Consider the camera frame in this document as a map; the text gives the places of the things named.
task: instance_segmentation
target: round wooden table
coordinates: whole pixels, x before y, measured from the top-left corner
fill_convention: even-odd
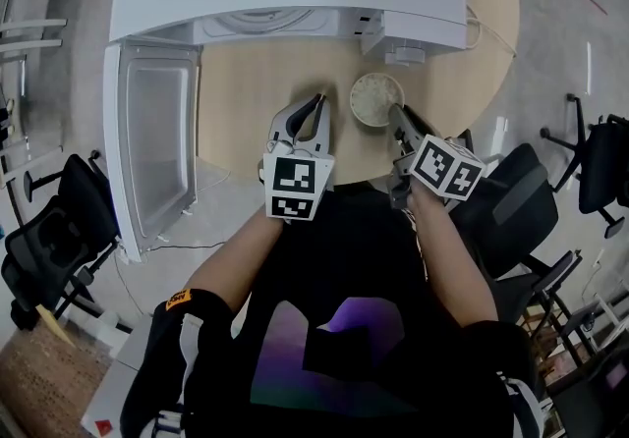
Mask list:
[[[519,0],[468,0],[468,5],[510,45],[517,44]],[[478,29],[470,26],[469,31],[473,43]],[[201,56],[198,156],[235,175],[256,178],[274,115],[327,88],[334,183],[384,176],[392,168],[390,139],[386,133],[366,133],[349,105],[360,76],[384,72],[394,77],[406,103],[450,137],[483,113],[512,60],[513,53],[488,31],[475,49],[432,56],[411,68],[366,60],[355,40],[277,38],[212,45]]]

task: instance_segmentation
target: wall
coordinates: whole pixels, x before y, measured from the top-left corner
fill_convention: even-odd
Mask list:
[[[7,189],[0,189],[0,224],[4,229],[5,235],[10,234],[18,228],[18,220],[11,207]],[[4,242],[4,239],[0,242],[0,261],[4,260],[7,254],[4,248]],[[16,329],[11,320],[12,300],[13,295],[4,280],[0,279],[0,350],[4,348]]]

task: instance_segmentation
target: rice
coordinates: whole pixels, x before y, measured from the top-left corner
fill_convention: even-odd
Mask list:
[[[402,104],[400,89],[390,77],[365,75],[354,85],[350,104],[360,121],[369,126],[385,126],[389,121],[389,108]]]

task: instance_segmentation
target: gray floor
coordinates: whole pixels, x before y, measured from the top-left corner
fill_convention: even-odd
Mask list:
[[[92,149],[103,148],[102,56],[111,1],[49,0],[47,17],[70,21],[59,33],[64,46],[42,52],[32,65],[29,63],[29,107],[24,120],[29,136],[42,149],[59,142],[66,152],[87,156]],[[479,155],[485,156],[496,150],[507,153],[521,142],[530,142],[555,182],[569,157],[542,141],[539,128],[548,125],[562,137],[575,138],[574,108],[566,104],[566,92],[583,95],[590,122],[610,112],[629,116],[629,104],[624,97],[629,85],[629,0],[597,0],[607,9],[608,16],[588,0],[520,1],[519,55],[495,100],[472,127],[472,133]],[[15,19],[28,19],[32,14],[29,7],[23,6]],[[588,42],[593,54],[590,95],[585,94]],[[505,127],[507,131],[500,146],[499,136]],[[56,170],[62,164],[63,160],[47,164],[36,170],[34,176]],[[200,164],[200,189],[212,185],[224,174]],[[52,193],[54,187],[37,192],[31,205],[22,198],[26,216],[36,214]],[[193,206],[194,216],[183,217],[167,236],[172,244],[190,246],[224,241],[262,202],[259,184],[230,177],[201,192],[199,202]],[[578,185],[561,192],[557,204],[559,224],[535,255],[551,263],[568,249],[582,250],[584,262],[562,290],[568,305],[578,308],[590,301],[595,292],[608,296],[618,289],[618,276],[625,274],[629,259],[626,244],[629,226],[613,240],[605,241],[602,219],[596,214],[578,212]],[[618,206],[611,206],[610,211],[620,216],[626,213]],[[598,267],[594,263],[602,249]],[[109,260],[90,289],[101,305],[114,309],[134,324],[140,314],[138,308],[151,311],[180,289],[211,252],[164,249],[158,255],[150,253],[146,264],[134,266],[118,260],[120,276],[116,265]]]

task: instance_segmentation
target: forearm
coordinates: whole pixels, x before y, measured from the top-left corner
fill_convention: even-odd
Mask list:
[[[493,296],[444,206],[430,194],[414,195],[417,234],[429,280],[461,326],[496,321]]]
[[[283,227],[283,220],[267,218],[262,207],[199,267],[186,288],[213,292],[224,299],[234,312],[238,312]]]

